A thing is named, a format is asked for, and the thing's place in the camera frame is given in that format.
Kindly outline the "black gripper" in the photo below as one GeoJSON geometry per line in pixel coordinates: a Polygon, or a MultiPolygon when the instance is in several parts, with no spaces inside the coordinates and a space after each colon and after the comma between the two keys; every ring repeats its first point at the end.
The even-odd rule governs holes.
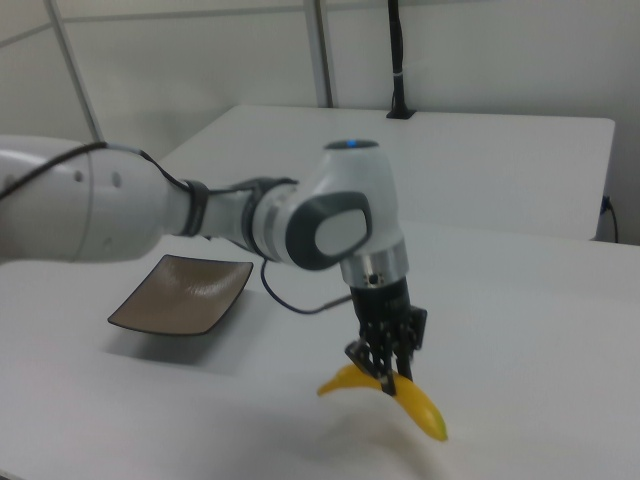
{"type": "Polygon", "coordinates": [[[351,287],[350,292],[360,330],[359,338],[346,346],[345,354],[385,394],[395,396],[390,338],[379,327],[382,323],[399,323],[394,345],[397,371],[412,380],[411,362],[414,353],[422,349],[428,311],[411,306],[406,278],[379,288],[351,287]]]}

